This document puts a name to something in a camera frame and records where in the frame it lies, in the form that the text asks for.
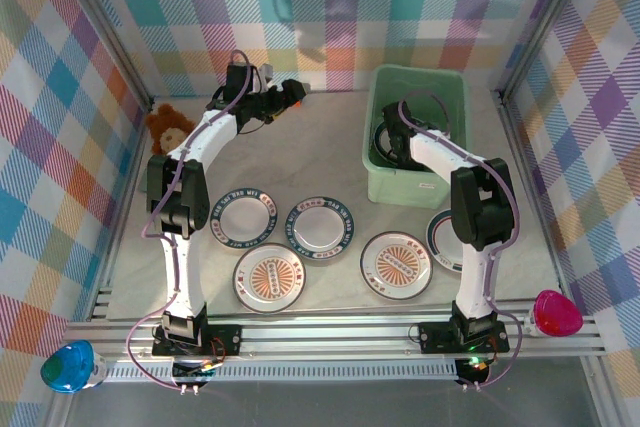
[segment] floor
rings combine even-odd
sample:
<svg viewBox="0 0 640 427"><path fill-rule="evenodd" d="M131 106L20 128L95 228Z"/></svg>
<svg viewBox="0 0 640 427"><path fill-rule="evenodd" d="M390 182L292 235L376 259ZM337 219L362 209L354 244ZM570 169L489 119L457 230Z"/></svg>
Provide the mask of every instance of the floor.
<svg viewBox="0 0 640 427"><path fill-rule="evenodd" d="M181 397L149 382L108 383L76 394L65 425L591 427L600 424L579 359L522 359L508 376L480 393L463 393L451 381L226 382L209 384L199 397Z"/></svg>
<svg viewBox="0 0 640 427"><path fill-rule="evenodd" d="M496 296L533 298L543 289L558 289L542 230L527 201L493 98L486 89L473 89L471 94L474 151L507 161L522 219L518 242L502 256ZM164 100L194 120L202 115L207 102L158 102ZM286 244L285 218L296 203L307 197L334 197L351 211L355 221L353 242L331 265L306 265L306 286L290 311L445 304L457 293L459 274L435 262L427 289L407 301L385 299L362 279L359 259L369 239L384 231L398 230L424 241L429 220L448 206L448 200L440 209L429 210L374 204L367 199L367 171L361 160L366 104L366 92L309 95L301 107L290 109L273 124L227 144L207 173L211 205L239 187L255 187L272 196L279 218L270 242ZM145 149L143 166L150 156L148 141ZM141 168L138 182L143 171ZM146 218L145 195L136 191L115 262L109 319L139 318L166 300L160 242L140 238ZM202 288L210 314L245 311L235 297L231 281L242 253L223 247L212 235L202 246Z"/></svg>

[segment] white plate with blue rim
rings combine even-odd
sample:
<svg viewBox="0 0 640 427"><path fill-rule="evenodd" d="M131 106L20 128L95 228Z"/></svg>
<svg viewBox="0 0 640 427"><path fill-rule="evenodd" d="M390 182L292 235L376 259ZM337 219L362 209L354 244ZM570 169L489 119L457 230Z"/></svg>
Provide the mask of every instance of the white plate with blue rim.
<svg viewBox="0 0 640 427"><path fill-rule="evenodd" d="M312 260L340 255L353 239L354 223L344 204L331 197L311 197L287 217L285 234L298 254Z"/></svg>
<svg viewBox="0 0 640 427"><path fill-rule="evenodd" d="M278 222L273 199L258 189L232 190L216 202L209 219L213 236L233 249L255 247L271 235Z"/></svg>
<svg viewBox="0 0 640 427"><path fill-rule="evenodd" d="M462 273L462 242L453 230L451 209L434 215L429 222L427 248L445 269Z"/></svg>

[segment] green plastic bin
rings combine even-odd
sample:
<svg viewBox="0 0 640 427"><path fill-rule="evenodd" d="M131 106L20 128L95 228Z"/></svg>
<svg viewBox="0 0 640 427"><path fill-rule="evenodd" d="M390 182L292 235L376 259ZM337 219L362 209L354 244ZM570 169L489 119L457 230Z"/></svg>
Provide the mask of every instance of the green plastic bin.
<svg viewBox="0 0 640 427"><path fill-rule="evenodd" d="M449 195L449 184L438 175L397 169L373 145L375 130L383 122L383 107L400 101L413 90L425 88L433 91L447 107L451 140L471 149L469 92L458 72L381 65L374 72L369 92L362 146L362 162L369 171L368 194L372 202L437 209ZM414 119L445 129L444 114L432 98L416 96L407 100L407 104Z"/></svg>

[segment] white table surface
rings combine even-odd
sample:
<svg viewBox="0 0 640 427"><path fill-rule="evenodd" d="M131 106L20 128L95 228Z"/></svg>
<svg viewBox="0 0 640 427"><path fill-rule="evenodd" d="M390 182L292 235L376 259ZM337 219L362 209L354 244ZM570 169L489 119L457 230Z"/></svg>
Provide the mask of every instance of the white table surface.
<svg viewBox="0 0 640 427"><path fill-rule="evenodd" d="M472 89L474 153L502 157L509 164L522 229L518 242L502 256L496 297L533 298L543 289L558 289L542 230L527 201L513 155L493 99L486 89ZM197 121L206 99L161 99ZM425 242L429 220L440 209L375 204L367 198L367 171L362 164L362 137L367 93L311 94L299 108L289 109L271 125L227 144L207 173L211 205L230 190L254 187L267 192L278 207L278 224L269 242L287 244L284 223L291 208L312 196L329 196L351 211L355 236L330 265L307 263L307 282L288 310L373 308L434 305L455 298L459 274L433 261L431 283L419 296L393 301L375 294L364 282L359 259L365 244L389 230L407 232ZM150 157L147 139L143 166ZM144 168L141 167L139 179ZM166 301L164 255L160 241L140 238L147 219L145 195L136 191L115 262L113 292L107 317L137 318ZM210 314L246 312L232 287L232 273L243 250L222 246L207 226L200 250L201 280Z"/></svg>

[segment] metal frame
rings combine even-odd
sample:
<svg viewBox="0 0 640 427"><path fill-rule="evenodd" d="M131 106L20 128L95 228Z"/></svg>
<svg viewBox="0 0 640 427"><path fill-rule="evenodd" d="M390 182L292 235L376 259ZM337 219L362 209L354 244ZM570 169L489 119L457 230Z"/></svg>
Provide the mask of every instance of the metal frame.
<svg viewBox="0 0 640 427"><path fill-rule="evenodd" d="M156 93L156 95L168 95L162 75L160 75L155 62L153 61L151 51L142 38L140 29L127 7L126 1L111 0L111 4L122 22L123 29L129 35L129 40L133 43L133 47L136 49L137 55L144 64L146 84L153 92Z"/></svg>
<svg viewBox="0 0 640 427"><path fill-rule="evenodd" d="M123 72L137 100L149 107L151 96L110 25L102 5L98 0L79 1L100 38L105 42L116 65ZM507 81L503 93L507 106L567 2L568 0L552 0L541 18L534 36ZM532 189L530 170L527 168L520 139L517 138L514 130L514 121L509 110L502 107L499 100L496 103L510 148L524 180L525 191L543 226L560 285L568 293L568 283L559 268L543 211ZM145 137L141 135L132 160L123 202L116 215L117 224L107 256L100 267L95 294L91 297L94 301L87 306L87 322L70 324L65 334L67 341L78 338L92 341L97 352L108 360L107 381L109 382L143 380L140 379L138 372L124 353L126 334L134 321L107 321L106 313L115 253L124 232L124 223L136 188L144 139ZM503 302L500 305L522 319L529 311L532 300ZM238 358L229 358L223 366L226 370L220 370L215 380L452 379L455 375L452 370L453 360L450 357L423 355L419 347L408 337L408 331L415 323L447 320L449 314L450 306L442 306L405 309L401 313L379 308L372 312L358 312L358 309L351 309L326 313L279 314L277 317L248 315L210 319L210 323L214 324L231 321L244 326L241 355ZM145 323L136 332L133 351L145 367L155 369L154 373L168 378L170 371L167 359L153 358L150 355L153 342L150 328L158 320L153 319ZM506 318L502 320L506 321L508 333L514 336L515 324ZM626 408L620 400L621 397L617 395L619 393L616 390L616 384L612 382L610 366L604 356L604 344L593 318L587 318L581 332L573 337L552 339L525 336L521 355L523 357L580 356L603 425L630 425ZM323 370L322 373L319 370L309 370L316 368L328 370ZM71 399L70 396L61 394L51 395L49 401L45 401L39 425L56 427L64 425Z"/></svg>
<svg viewBox="0 0 640 427"><path fill-rule="evenodd" d="M136 100L147 108L151 108L151 104L153 103L152 96L147 91L142 78L138 75L138 71L133 65L133 62L131 62L129 55L109 22L109 18L100 1L78 0L78 2L82 6L82 10L87 18L91 21L93 28L96 29L98 37L105 45L109 54L111 54L115 65L120 72L122 72L123 78L125 82L127 82Z"/></svg>
<svg viewBox="0 0 640 427"><path fill-rule="evenodd" d="M524 180L523 184L525 186L527 197L529 197L529 201L533 207L533 210L538 217L538 222L542 226L545 241L549 249L549 253L551 254L551 259L553 261L556 275L558 276L558 282L563 292L567 296L572 297L571 290L569 289L569 282L564 272L562 271L562 268L560 267L558 254L553 247L551 233L544 216L540 198L533 191L534 183L531 176L532 169L526 156L524 155L524 146L522 144L522 140L516 134L518 130L515 119L512 115L512 109L510 108L510 101L501 99L498 93L495 93L494 99L496 105L498 106L500 120L503 123L504 131L507 134L509 147L514 154L514 158L516 159L518 171ZM611 370L611 366L607 357L585 356L580 360L585 371L585 377L587 379L591 397L598 413L598 418L600 419L602 425L607 427L623 427L632 425L631 418L629 417L629 412L624 405L622 395L613 377L613 371Z"/></svg>
<svg viewBox="0 0 640 427"><path fill-rule="evenodd" d="M516 64L513 72L507 79L505 87L503 89L503 96L508 101L518 91L518 88L522 84L527 72L531 68L531 64L538 56L538 53L542 49L544 41L548 37L549 33L553 29L556 21L562 14L569 0L551 0L544 15L540 18L538 25L533 31L533 35L527 43L524 51L518 63Z"/></svg>

